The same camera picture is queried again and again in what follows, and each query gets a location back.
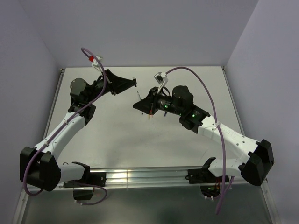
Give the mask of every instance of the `metal frame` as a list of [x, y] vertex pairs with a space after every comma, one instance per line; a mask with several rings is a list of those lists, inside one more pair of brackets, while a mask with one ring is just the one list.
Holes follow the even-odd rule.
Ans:
[[[56, 99], [59, 93], [60, 85], [64, 75], [64, 69], [61, 69], [60, 78], [58, 81], [57, 89], [55, 92], [53, 104], [51, 107], [49, 119], [47, 126], [45, 128], [44, 138], [47, 135], [50, 121], [52, 118], [53, 110], [55, 107]], [[223, 75], [228, 87], [229, 94], [231, 96], [234, 110], [237, 116], [237, 120], [240, 126], [241, 133], [244, 134], [244, 129], [242, 127], [240, 117], [235, 106], [235, 101], [231, 93], [231, 89], [228, 84], [228, 80], [225, 74], [224, 67], [222, 67]], [[190, 185], [189, 182], [185, 179], [185, 176], [188, 174], [187, 170], [191, 168], [200, 168], [200, 167], [169, 167], [169, 168], [117, 168], [117, 169], [92, 169], [91, 172], [106, 172], [106, 189], [117, 189], [117, 188], [149, 188], [149, 187], [179, 187], [179, 186], [194, 186]], [[240, 177], [236, 177], [234, 184], [245, 184], [247, 183]], [[278, 215], [273, 197], [270, 193], [268, 181], [264, 181], [262, 184], [263, 196], [265, 199], [266, 206], [269, 211], [272, 223], [281, 224], [281, 220]], [[31, 191], [37, 191], [38, 188], [30, 186]], [[74, 188], [64, 188], [63, 184], [59, 184], [54, 190], [73, 190]], [[75, 189], [88, 189], [85, 187], [75, 188]], [[20, 224], [23, 219], [23, 215], [26, 209], [28, 201], [28, 195], [22, 190], [21, 196], [18, 202], [18, 206], [13, 218], [13, 224]]]

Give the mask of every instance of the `gray floor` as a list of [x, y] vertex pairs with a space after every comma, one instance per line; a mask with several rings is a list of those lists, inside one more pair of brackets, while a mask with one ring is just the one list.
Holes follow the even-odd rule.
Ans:
[[23, 224], [268, 224], [262, 190], [233, 185], [220, 215], [216, 202], [204, 200], [198, 186], [109, 189], [108, 198], [94, 206], [73, 203], [71, 190], [44, 192], [30, 198]]

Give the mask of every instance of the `table surface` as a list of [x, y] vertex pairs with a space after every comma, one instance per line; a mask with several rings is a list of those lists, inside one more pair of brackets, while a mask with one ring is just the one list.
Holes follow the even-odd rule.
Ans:
[[219, 215], [215, 215], [216, 204], [205, 200], [194, 185], [109, 189], [108, 198], [93, 206], [73, 203], [71, 190], [55, 190], [29, 199], [22, 224], [271, 223], [260, 187], [233, 185]]
[[[92, 168], [136, 168], [201, 166], [210, 157], [222, 158], [221, 146], [210, 139], [186, 130], [179, 116], [158, 111], [148, 120], [147, 115], [132, 108], [150, 89], [157, 86], [153, 76], [172, 67], [113, 67], [115, 75], [136, 77], [137, 87], [113, 96], [110, 93], [97, 100], [93, 119], [79, 131], [61, 153], [58, 164], [79, 161]], [[221, 67], [190, 67], [209, 89], [218, 120], [241, 132], [228, 86]], [[81, 77], [89, 84], [99, 72], [94, 68], [67, 68], [62, 78], [48, 133], [63, 119], [70, 106], [70, 83]], [[170, 91], [177, 85], [187, 85], [194, 103], [212, 113], [211, 102], [197, 78], [186, 70], [168, 75]], [[227, 151], [227, 158], [235, 155]]]

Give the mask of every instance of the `white wall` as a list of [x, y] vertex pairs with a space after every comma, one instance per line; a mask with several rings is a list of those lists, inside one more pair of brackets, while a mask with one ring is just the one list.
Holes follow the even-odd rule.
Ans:
[[0, 1], [0, 222], [19, 199], [20, 152], [41, 140], [59, 70], [17, 0]]
[[284, 223], [298, 223], [299, 1], [260, 0], [227, 64], [245, 133], [272, 143], [271, 191]]
[[225, 65], [258, 0], [19, 0], [62, 67]]

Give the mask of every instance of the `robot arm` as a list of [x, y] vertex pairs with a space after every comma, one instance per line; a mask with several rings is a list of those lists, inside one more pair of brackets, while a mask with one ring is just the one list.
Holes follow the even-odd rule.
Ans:
[[[155, 79], [160, 86], [152, 88], [133, 108], [149, 115], [158, 110], [176, 114], [186, 129], [221, 143], [219, 126], [226, 148], [237, 157], [226, 160], [227, 175], [242, 176], [247, 182], [260, 186], [274, 164], [271, 144], [266, 140], [258, 142], [247, 138], [224, 124], [215, 124], [212, 115], [193, 104], [193, 95], [187, 86], [176, 86], [172, 96], [163, 95], [161, 90], [168, 80], [163, 73], [158, 73]], [[215, 182], [216, 177], [222, 176], [222, 159], [210, 158], [201, 169], [189, 170], [188, 174], [189, 183]]]
[[[110, 70], [105, 70], [107, 75], [107, 85], [104, 94], [111, 92], [116, 95], [132, 86], [136, 86], [136, 79], [129, 80], [114, 75]], [[57, 160], [74, 135], [85, 127], [92, 119], [96, 107], [89, 105], [87, 108], [76, 114], [73, 119], [67, 123], [67, 120], [74, 115], [75, 112], [86, 106], [90, 101], [95, 99], [102, 91], [104, 86], [103, 76], [89, 85], [85, 80], [76, 78], [71, 82], [71, 106], [68, 113], [61, 121], [61, 123], [40, 143], [33, 148], [25, 147], [21, 151], [20, 156], [20, 180], [24, 180], [26, 167], [43, 145], [47, 147], [39, 153], [37, 158], [30, 166], [29, 174], [27, 176], [27, 183], [35, 187], [52, 191], [60, 182], [67, 182], [71, 180], [78, 180], [80, 183], [94, 184], [101, 186], [101, 179], [97, 178], [97, 174], [90, 172], [88, 165], [73, 162], [63, 166], [58, 166]], [[51, 142], [47, 142], [54, 133], [66, 123], [67, 125], [55, 136]]]

